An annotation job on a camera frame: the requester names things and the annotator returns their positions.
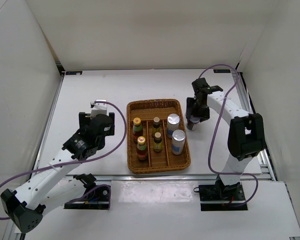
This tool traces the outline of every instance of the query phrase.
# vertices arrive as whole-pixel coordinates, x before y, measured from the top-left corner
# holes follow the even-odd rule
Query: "can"
[[[172,147],[171,152],[174,155],[180,155],[184,149],[186,141],[186,134],[184,131],[178,129],[172,134]]]
[[[179,129],[179,124],[180,124],[180,117],[172,113],[168,116],[168,119],[166,121],[166,135],[168,138],[172,138],[172,133]]]

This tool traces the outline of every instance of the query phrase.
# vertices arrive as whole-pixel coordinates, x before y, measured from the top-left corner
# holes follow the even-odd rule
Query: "white table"
[[[200,211],[195,181],[112,181],[110,210],[59,207],[25,240],[289,240],[300,228],[283,182],[261,181],[248,211]],[[250,196],[255,183],[244,181]]]
[[[39,167],[44,167],[79,128],[78,113],[90,112],[90,102],[106,99],[117,105],[126,116],[127,104],[132,101],[147,99],[177,99],[181,103],[183,118],[186,113],[186,99],[193,97],[191,83],[198,78],[201,69],[174,70],[100,70],[83,71],[82,75],[65,75],[56,102],[53,118],[42,151]],[[214,73],[208,70],[204,76],[210,86],[219,85],[227,91],[233,84],[231,73]],[[241,105],[237,90],[229,96]],[[115,112],[115,136],[105,139],[104,149],[98,151],[100,156],[115,147],[124,132],[120,115],[109,106],[108,112]],[[191,165],[183,171],[156,173],[157,175],[210,175],[208,168],[208,151],[216,125],[218,114],[210,110],[210,119],[198,125],[196,131],[186,130],[191,155]],[[227,139],[229,126],[221,121],[214,143],[212,167],[221,171],[228,159]],[[246,173],[261,174],[257,158],[246,167]],[[127,166],[127,142],[105,159],[82,164],[70,174],[92,173],[94,175],[131,176]]]

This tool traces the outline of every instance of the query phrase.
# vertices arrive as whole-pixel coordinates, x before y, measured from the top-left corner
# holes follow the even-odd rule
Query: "wire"
[[[53,167],[60,167],[60,166],[66,166],[66,165],[72,165],[72,164],[85,164],[85,163],[90,163],[90,162],[93,162],[93,161],[96,161],[96,160],[99,160],[99,159],[103,159],[103,158],[107,157],[108,155],[110,155],[111,153],[113,153],[115,150],[117,150],[120,147],[120,145],[124,142],[124,140],[126,138],[126,134],[127,134],[127,123],[126,123],[125,116],[120,111],[120,109],[116,105],[114,105],[113,103],[108,102],[108,101],[94,101],[94,103],[96,103],[96,104],[108,104],[108,105],[111,105],[112,107],[114,107],[119,112],[119,114],[122,117],[123,123],[124,123],[124,133],[123,133],[123,137],[122,137],[121,141],[118,143],[117,146],[115,146],[112,150],[110,150],[109,152],[105,153],[104,155],[101,155],[101,156],[98,156],[98,157],[95,157],[95,158],[92,158],[92,159],[89,159],[89,160],[85,160],[85,161],[73,160],[73,161],[70,161],[70,162],[58,163],[58,164],[53,165]],[[38,169],[35,169],[35,170],[30,170],[30,171],[26,171],[26,172],[17,174],[15,176],[10,177],[9,179],[5,180],[4,182],[2,182],[0,184],[0,188],[2,186],[4,186],[5,184],[7,184],[8,182],[14,180],[14,179],[20,178],[20,177],[28,175],[28,174],[33,174],[33,173],[37,173],[37,172],[46,171],[46,170],[52,169],[53,167],[52,166],[46,166],[46,167],[42,167],[42,168],[38,168]],[[87,194],[91,193],[95,189],[96,188],[93,188],[92,190],[88,191],[81,198],[84,198]],[[9,219],[10,219],[10,217],[0,217],[0,220],[9,220]]]
[[[216,65],[212,65],[210,67],[208,67],[207,69],[205,69],[200,75],[199,75],[199,78],[201,78],[201,76],[206,72],[208,71],[209,69],[212,69],[214,67],[218,67],[218,66],[224,66],[224,67],[227,67],[229,69],[231,69],[234,73],[235,73],[235,76],[236,76],[236,79],[235,79],[235,82],[233,84],[233,86],[226,92],[226,94],[224,95],[224,98],[227,98],[229,93],[236,87],[236,85],[238,84],[238,81],[240,79],[239,77],[239,74],[237,72],[236,69],[234,69],[232,66],[230,65],[227,65],[227,64],[216,64]],[[237,207],[241,207],[245,204],[247,204],[248,202],[250,202],[250,200],[256,195],[257,193],[257,190],[258,190],[258,187],[259,187],[259,182],[258,182],[258,179],[255,175],[251,174],[251,173],[241,173],[241,172],[220,172],[220,171],[216,171],[212,168],[211,166],[211,156],[212,156],[212,150],[213,150],[213,147],[214,147],[214,144],[215,144],[215,140],[216,140],[216,136],[217,136],[217,131],[218,131],[218,128],[219,128],[219,124],[220,124],[220,121],[221,121],[221,118],[222,118],[222,114],[224,112],[224,109],[225,109],[225,105],[226,105],[226,101],[223,101],[222,103],[222,106],[221,106],[221,110],[220,110],[220,114],[219,114],[219,117],[216,121],[216,125],[215,125],[215,128],[214,128],[214,132],[213,132],[213,136],[212,136],[212,140],[211,140],[211,145],[210,145],[210,148],[209,148],[209,154],[208,154],[208,167],[210,169],[211,172],[213,172],[214,174],[219,174],[219,175],[245,175],[245,176],[251,176],[255,179],[255,189],[252,193],[252,195],[250,196],[250,198],[248,200],[246,200],[245,202],[241,203],[241,204],[236,204],[234,205],[233,207],[234,208],[237,208]]]
[[[199,190],[199,187],[198,187],[198,186],[195,187],[195,188],[193,189],[193,191],[194,191],[195,193],[200,193],[200,190]]]
[[[95,194],[96,194],[96,192],[95,191],[93,191],[93,192],[91,192],[92,194],[91,194],[91,197],[89,198],[89,196],[87,196],[87,198],[86,197],[83,197],[83,200],[85,200],[85,201],[90,201],[94,196],[95,196]]]
[[[235,199],[235,196],[232,196],[230,202],[224,204],[224,206],[228,206],[228,205],[232,204],[232,202],[234,201],[234,199]]]
[[[91,199],[91,200],[88,201],[88,203],[95,202],[95,201],[97,201],[98,199],[99,199],[98,197],[95,198],[95,199]]]

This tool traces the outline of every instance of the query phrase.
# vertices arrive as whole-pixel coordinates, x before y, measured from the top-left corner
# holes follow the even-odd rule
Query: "woven tray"
[[[176,99],[154,99],[130,102],[126,107],[127,114],[127,163],[134,174],[151,174],[167,171],[179,171],[189,167],[191,163],[187,138],[185,139],[182,154],[174,155],[171,152],[172,140],[166,135],[167,119],[170,114],[180,116],[179,129],[185,130],[180,102]],[[133,136],[133,120],[140,118],[143,126],[143,135],[148,145],[148,161],[137,159],[137,144]],[[160,133],[162,136],[162,151],[154,151],[154,140],[151,136],[153,119],[160,118]]]

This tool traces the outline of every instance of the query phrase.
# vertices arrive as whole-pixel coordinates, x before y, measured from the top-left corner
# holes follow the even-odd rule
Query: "bottle cap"
[[[145,144],[146,143],[146,138],[144,136],[138,137],[138,144]]]
[[[141,119],[139,117],[136,117],[135,119],[133,119],[133,123],[135,125],[140,125],[141,124]]]
[[[180,122],[180,117],[177,114],[172,113],[168,116],[168,122],[172,125],[176,125]]]
[[[157,116],[153,119],[153,122],[155,123],[155,124],[158,124],[158,123],[160,123],[160,118],[158,118]]]
[[[161,138],[161,133],[160,132],[156,132],[154,134],[154,138],[157,139],[157,140],[159,140]]]
[[[178,129],[172,133],[172,138],[178,142],[181,142],[186,139],[186,134],[184,131]]]

